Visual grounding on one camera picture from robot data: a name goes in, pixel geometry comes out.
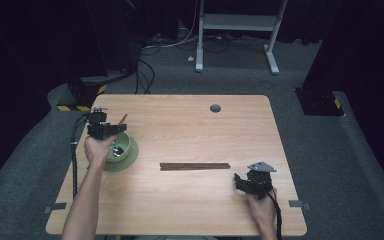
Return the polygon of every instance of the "dark brown stick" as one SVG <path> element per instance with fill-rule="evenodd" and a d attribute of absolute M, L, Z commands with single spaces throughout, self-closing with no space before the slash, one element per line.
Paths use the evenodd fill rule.
<path fill-rule="evenodd" d="M 160 163 L 161 171 L 230 169 L 229 163 Z"/>
<path fill-rule="evenodd" d="M 118 123 L 118 125 L 123 124 L 123 123 L 124 123 L 124 120 L 126 120 L 126 118 L 127 118 L 127 113 L 124 114 L 124 117 L 120 120 L 120 122 Z"/>

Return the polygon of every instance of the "black and yellow hazard tape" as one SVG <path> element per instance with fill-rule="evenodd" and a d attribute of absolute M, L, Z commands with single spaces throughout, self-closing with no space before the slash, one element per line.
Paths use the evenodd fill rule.
<path fill-rule="evenodd" d="M 83 111 L 83 112 L 90 112 L 89 106 L 57 106 L 58 110 L 60 111 Z"/>
<path fill-rule="evenodd" d="M 335 105 L 337 109 L 341 109 L 341 103 L 339 102 L 338 99 L 335 99 Z"/>
<path fill-rule="evenodd" d="M 100 87 L 98 90 L 98 95 L 104 93 L 105 89 L 107 89 L 107 85 L 103 85 L 102 87 Z"/>
<path fill-rule="evenodd" d="M 96 96 L 98 96 L 100 94 L 103 94 L 106 88 L 107 88 L 107 85 L 103 85 L 103 86 L 99 87 L 99 89 L 96 91 L 96 95 L 93 96 L 93 99 L 95 99 Z M 91 105 L 92 105 L 92 103 L 90 103 L 90 106 L 89 105 L 84 105 L 84 104 L 81 104 L 81 105 L 77 105 L 77 104 L 73 104 L 73 105 L 58 104 L 57 108 L 60 111 L 83 111 L 83 112 L 90 112 L 91 107 L 92 107 Z"/>

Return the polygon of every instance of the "metal bracket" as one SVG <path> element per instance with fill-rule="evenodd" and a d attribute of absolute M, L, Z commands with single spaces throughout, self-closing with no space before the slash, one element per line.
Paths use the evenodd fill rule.
<path fill-rule="evenodd" d="M 108 110 L 107 107 L 92 107 L 92 111 L 103 111 Z"/>
<path fill-rule="evenodd" d="M 265 162 L 251 164 L 248 166 L 248 168 L 258 172 L 277 172 L 277 169 L 273 168 Z"/>
<path fill-rule="evenodd" d="M 45 211 L 43 211 L 44 213 L 51 213 L 53 210 L 62 210 L 62 209 L 65 209 L 65 207 L 67 206 L 67 203 L 55 203 L 53 206 L 51 207 L 45 207 Z"/>
<path fill-rule="evenodd" d="M 289 200 L 289 206 L 290 207 L 300 207 L 303 211 L 310 211 L 311 206 L 309 203 L 303 203 L 299 200 Z"/>

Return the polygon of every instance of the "wrist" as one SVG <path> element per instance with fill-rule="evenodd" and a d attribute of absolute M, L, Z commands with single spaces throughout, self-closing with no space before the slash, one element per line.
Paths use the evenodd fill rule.
<path fill-rule="evenodd" d="M 93 159 L 92 161 L 89 162 L 89 167 L 88 170 L 103 170 L 105 166 L 105 160 L 101 159 Z"/>
<path fill-rule="evenodd" d="M 277 240 L 276 228 L 274 224 L 258 224 L 261 238 L 263 240 Z"/>

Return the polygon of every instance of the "gray carpet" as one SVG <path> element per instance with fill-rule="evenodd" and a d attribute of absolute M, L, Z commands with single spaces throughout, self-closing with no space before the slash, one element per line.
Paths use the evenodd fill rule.
<path fill-rule="evenodd" d="M 202 73 L 195 73 L 195 62 L 187 61 L 189 56 L 195 57 L 194 51 L 162 48 L 141 59 L 156 73 L 151 94 L 269 97 L 298 196 L 311 205 L 304 212 L 308 232 L 297 239 L 384 239 L 384 172 L 345 94 L 334 93 L 345 110 L 343 117 L 305 116 L 295 96 L 294 88 L 302 86 L 319 46 L 276 43 L 279 76 L 270 74 L 261 45 L 205 52 Z M 206 47 L 217 51 L 222 46 L 207 43 Z M 145 65 L 140 64 L 139 69 L 151 80 Z M 105 94 L 131 94 L 135 86 L 132 75 L 108 84 Z M 60 238 L 46 233 L 49 215 L 44 209 L 58 195 L 70 164 L 72 125 L 81 114 L 56 109 L 65 87 L 49 93 L 52 110 L 20 142 L 0 171 L 0 239 Z"/>

